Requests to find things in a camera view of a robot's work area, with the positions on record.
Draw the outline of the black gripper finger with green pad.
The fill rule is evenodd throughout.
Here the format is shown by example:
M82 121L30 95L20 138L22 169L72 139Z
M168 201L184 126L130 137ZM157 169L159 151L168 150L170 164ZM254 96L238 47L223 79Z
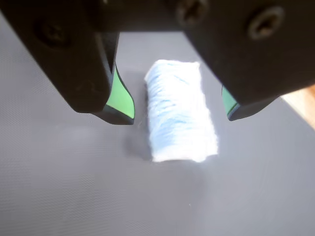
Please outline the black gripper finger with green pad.
M114 125L132 125L133 98L117 70L119 34L92 18L101 0L3 0L0 10L67 104Z

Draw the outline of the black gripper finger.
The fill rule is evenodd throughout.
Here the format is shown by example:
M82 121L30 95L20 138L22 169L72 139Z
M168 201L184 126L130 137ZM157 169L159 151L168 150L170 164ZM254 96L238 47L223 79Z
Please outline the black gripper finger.
M178 0L176 18L234 98L231 121L315 82L312 0Z

